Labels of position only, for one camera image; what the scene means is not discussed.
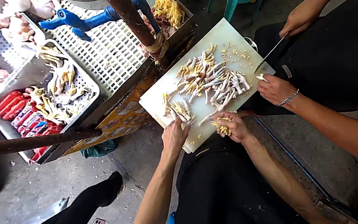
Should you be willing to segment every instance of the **human arm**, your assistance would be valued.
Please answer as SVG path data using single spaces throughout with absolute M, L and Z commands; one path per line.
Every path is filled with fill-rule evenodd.
M 331 223 L 317 212 L 313 201 L 303 186 L 289 170 L 269 155 L 265 146 L 246 128 L 237 114 L 222 112 L 215 115 L 214 119 L 216 120 L 218 117 L 229 117 L 231 119 L 230 122 L 220 119 L 218 124 L 230 128 L 230 138 L 245 147 L 256 169 L 285 202 L 311 224 Z
M 259 81 L 258 91 L 274 105 L 281 103 L 296 91 L 289 82 L 278 77 L 270 74 L 263 77 L 269 83 Z M 283 107 L 299 115 L 336 145 L 358 157 L 358 120 L 324 107 L 301 93 Z
M 189 129 L 186 126 L 182 130 L 179 118 L 165 128 L 162 134 L 164 149 L 161 159 L 144 193 L 134 221 L 135 224 L 163 224 L 166 222 L 171 201 L 173 172 Z
M 304 0 L 288 15 L 287 22 L 280 31 L 280 38 L 284 37 L 286 33 L 289 33 L 288 37 L 291 37 L 308 29 L 329 1 Z

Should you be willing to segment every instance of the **white plastic crate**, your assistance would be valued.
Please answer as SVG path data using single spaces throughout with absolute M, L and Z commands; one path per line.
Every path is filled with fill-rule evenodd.
M 81 19 L 102 12 L 102 10 L 86 10 L 65 0 L 61 5 Z M 68 25 L 44 31 L 84 68 L 92 72 L 105 87 L 107 97 L 111 97 L 146 60 L 138 47 L 140 41 L 122 20 L 105 23 L 87 32 L 92 42 L 78 38 Z

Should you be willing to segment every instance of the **white cutting board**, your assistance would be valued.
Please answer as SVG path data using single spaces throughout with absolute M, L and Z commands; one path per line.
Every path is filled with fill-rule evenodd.
M 248 94 L 241 94 L 237 96 L 236 99 L 233 99 L 226 107 L 225 110 L 237 110 L 242 104 L 248 100 L 252 94 L 256 92 L 257 83 L 259 79 L 256 78 L 257 75 L 261 73 L 274 74 L 275 71 L 267 64 L 264 65 L 254 74 L 254 71 L 258 64 L 263 60 L 263 58 L 251 47 L 250 44 L 226 21 L 222 19 L 219 23 L 216 24 L 182 59 L 180 59 L 165 75 L 162 76 L 143 96 L 141 96 L 139 103 L 142 107 L 147 110 L 147 112 L 152 115 L 152 117 L 157 120 L 157 122 L 165 128 L 172 122 L 170 116 L 164 117 L 165 108 L 164 100 L 162 97 L 163 93 L 170 92 L 174 88 L 174 84 L 179 80 L 175 78 L 176 73 L 179 71 L 180 67 L 184 65 L 189 58 L 201 56 L 203 50 L 210 48 L 210 43 L 213 45 L 218 44 L 218 48 L 214 52 L 215 61 L 223 62 L 224 58 L 222 57 L 222 49 L 227 49 L 230 53 L 231 58 L 225 57 L 226 60 L 237 59 L 236 62 L 229 62 L 227 65 L 231 70 L 237 70 L 246 74 L 247 82 L 253 87 L 248 90 Z M 238 55 L 233 55 L 232 51 L 236 49 Z M 246 50 L 246 55 L 250 56 L 248 61 L 246 58 L 241 57 L 243 51 Z M 210 91 L 209 98 L 212 97 L 214 91 Z M 186 97 L 186 101 L 190 99 L 190 94 L 181 96 L 174 92 L 172 96 L 172 101 L 178 101 L 183 106 L 182 98 Z M 211 104 L 205 104 L 205 92 L 202 91 L 202 96 L 195 97 L 193 103 L 189 104 L 191 114 L 197 113 L 196 122 L 191 127 L 189 136 L 186 139 L 186 143 L 183 146 L 183 149 L 187 152 L 194 152 L 210 135 L 212 135 L 216 129 L 209 122 L 204 122 L 201 127 L 197 125 L 204 117 L 211 114 L 215 111 L 215 107 L 212 107 Z

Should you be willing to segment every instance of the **hand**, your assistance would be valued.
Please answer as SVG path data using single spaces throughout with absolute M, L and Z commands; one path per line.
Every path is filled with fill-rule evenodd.
M 177 118 L 169 124 L 162 133 L 162 141 L 164 143 L 163 153 L 170 159 L 177 160 L 182 146 L 185 144 L 186 138 L 189 135 L 190 126 L 187 125 L 182 130 L 182 121 Z
M 231 121 L 227 121 L 224 119 L 220 119 L 218 121 L 218 124 L 220 126 L 228 127 L 231 131 L 230 138 L 231 140 L 242 143 L 242 141 L 248 136 L 251 135 L 249 130 L 247 129 L 246 125 L 244 124 L 244 121 L 241 119 L 240 116 L 238 116 L 235 113 L 230 113 L 227 111 L 223 111 L 221 113 L 218 113 L 214 116 L 214 120 L 217 120 L 218 118 L 230 118 Z
M 281 104 L 285 99 L 296 92 L 296 88 L 293 85 L 276 76 L 264 74 L 263 78 L 268 82 L 260 80 L 257 90 L 261 93 L 263 98 L 274 105 Z
M 299 4 L 288 16 L 284 28 L 280 31 L 280 38 L 289 33 L 287 37 L 294 36 L 307 30 L 319 17 L 329 0 L 305 0 Z

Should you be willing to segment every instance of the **bracelet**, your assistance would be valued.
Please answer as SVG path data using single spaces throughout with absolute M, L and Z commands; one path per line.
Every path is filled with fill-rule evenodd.
M 297 94 L 299 93 L 299 89 L 297 89 L 294 94 L 292 94 L 290 97 L 288 97 L 287 99 L 285 99 L 283 102 L 281 102 L 280 104 L 277 104 L 276 106 L 282 106 L 286 103 L 288 103 L 290 100 L 292 100 L 292 98 L 294 98 Z

